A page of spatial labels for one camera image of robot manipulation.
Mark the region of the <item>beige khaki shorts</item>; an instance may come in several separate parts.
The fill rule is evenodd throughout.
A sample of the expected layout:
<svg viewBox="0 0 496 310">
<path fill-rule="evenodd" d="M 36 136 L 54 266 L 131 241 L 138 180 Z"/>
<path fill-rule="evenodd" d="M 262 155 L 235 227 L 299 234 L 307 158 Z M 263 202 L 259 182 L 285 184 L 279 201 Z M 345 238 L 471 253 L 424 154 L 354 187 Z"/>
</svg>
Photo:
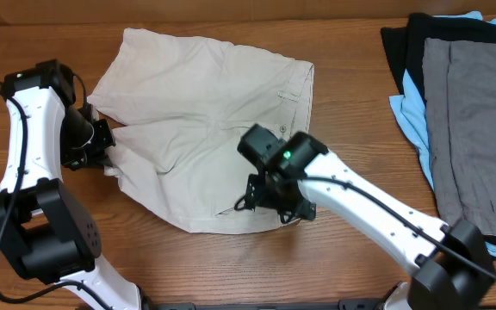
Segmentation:
<svg viewBox="0 0 496 310">
<path fill-rule="evenodd" d="M 267 208 L 237 211 L 255 168 L 237 150 L 254 125 L 288 139 L 309 128 L 313 64 L 205 37 L 128 28 L 89 102 L 114 119 L 105 174 L 189 233 L 277 229 Z"/>
</svg>

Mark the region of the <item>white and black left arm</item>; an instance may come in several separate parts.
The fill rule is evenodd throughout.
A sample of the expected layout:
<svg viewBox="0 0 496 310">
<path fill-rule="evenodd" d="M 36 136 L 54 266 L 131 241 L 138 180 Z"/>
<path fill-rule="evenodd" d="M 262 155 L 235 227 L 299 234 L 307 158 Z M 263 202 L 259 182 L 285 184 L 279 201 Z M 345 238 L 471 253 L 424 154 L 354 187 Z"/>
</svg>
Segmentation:
<svg viewBox="0 0 496 310">
<path fill-rule="evenodd" d="M 91 104 L 74 107 L 78 79 L 53 59 L 0 82 L 10 117 L 0 182 L 0 301 L 22 304 L 66 288 L 93 309 L 148 309 L 142 289 L 104 257 L 95 220 L 62 180 L 64 168 L 109 166 L 115 145 Z"/>
</svg>

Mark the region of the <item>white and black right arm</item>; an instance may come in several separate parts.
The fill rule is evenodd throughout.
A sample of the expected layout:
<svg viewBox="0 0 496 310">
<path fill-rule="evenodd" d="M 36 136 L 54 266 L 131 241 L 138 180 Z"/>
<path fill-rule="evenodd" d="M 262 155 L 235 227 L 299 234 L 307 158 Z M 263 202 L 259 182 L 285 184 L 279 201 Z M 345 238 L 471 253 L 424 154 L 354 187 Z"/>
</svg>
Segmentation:
<svg viewBox="0 0 496 310">
<path fill-rule="evenodd" d="M 350 300 L 341 309 L 477 309 L 495 268 L 479 229 L 450 226 L 358 176 L 336 153 L 303 132 L 290 140 L 254 125 L 239 153 L 257 171 L 236 210 L 274 209 L 282 223 L 314 220 L 324 207 L 379 245 L 410 276 L 382 300 Z"/>
</svg>

